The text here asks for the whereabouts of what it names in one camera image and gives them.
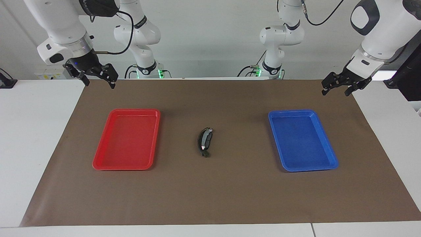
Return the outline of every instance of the brown mat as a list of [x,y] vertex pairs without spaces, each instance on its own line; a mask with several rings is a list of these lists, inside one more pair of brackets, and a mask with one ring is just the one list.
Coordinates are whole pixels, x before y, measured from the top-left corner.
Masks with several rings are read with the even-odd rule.
[[[323,97],[320,81],[103,81],[84,89],[21,226],[271,224],[421,220],[352,97]],[[150,171],[96,171],[109,112],[162,112]],[[288,173],[272,110],[313,109],[339,160],[331,171]],[[215,129],[210,158],[197,150]]]

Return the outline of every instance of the white table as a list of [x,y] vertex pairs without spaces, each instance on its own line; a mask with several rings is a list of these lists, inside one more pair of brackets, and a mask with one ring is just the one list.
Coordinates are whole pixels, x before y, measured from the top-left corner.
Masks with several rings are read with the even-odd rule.
[[[82,90],[77,80],[19,81],[11,90],[0,90],[0,236],[421,236],[421,221],[16,228]],[[382,82],[372,82],[354,96],[421,208],[421,118],[399,91]]]

